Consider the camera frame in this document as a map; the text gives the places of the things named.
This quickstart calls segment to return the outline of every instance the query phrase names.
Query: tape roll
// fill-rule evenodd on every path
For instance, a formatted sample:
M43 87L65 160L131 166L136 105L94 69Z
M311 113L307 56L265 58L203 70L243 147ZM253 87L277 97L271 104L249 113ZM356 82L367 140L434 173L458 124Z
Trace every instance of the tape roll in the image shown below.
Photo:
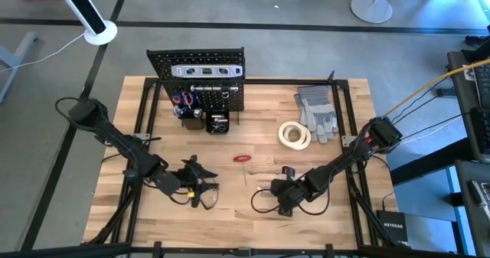
M290 142L289 141L289 134L291 131L294 129L299 131L299 139L295 142ZM294 150L303 150L304 148L308 147L309 143L312 141L312 134L309 132L309 130L304 127L303 125L293 122L293 121L288 121L283 123L279 127L279 141L286 146L290 147L291 149Z

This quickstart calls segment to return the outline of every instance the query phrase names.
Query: pegboard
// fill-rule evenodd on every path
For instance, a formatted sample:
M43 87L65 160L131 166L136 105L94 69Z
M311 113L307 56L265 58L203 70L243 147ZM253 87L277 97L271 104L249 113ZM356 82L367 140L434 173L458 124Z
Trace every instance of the pegboard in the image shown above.
M228 98L221 91L196 91L201 108L205 112L214 110L243 111L243 82L245 80L245 57L243 47L232 50L186 50L186 51L146 51L162 86L168 96L190 92L195 87L237 87L230 90ZM231 78L181 78L172 76L172 66L179 64L236 64L243 68L241 77Z

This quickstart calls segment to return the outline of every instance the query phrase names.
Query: gray work glove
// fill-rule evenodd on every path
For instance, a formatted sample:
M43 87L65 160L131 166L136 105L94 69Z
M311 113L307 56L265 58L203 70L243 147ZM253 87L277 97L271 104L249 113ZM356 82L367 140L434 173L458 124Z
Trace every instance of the gray work glove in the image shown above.
M306 120L306 112L303 103L301 102L301 98L299 98L299 94L294 95L294 100L296 101L296 105L298 105L299 109L299 124L306 127L308 125L308 121ZM312 132L312 141L317 142L319 140L316 132Z
M305 107L308 130L316 132L320 143L333 139L333 133L338 131L337 116L328 99L328 87L300 87L298 92Z

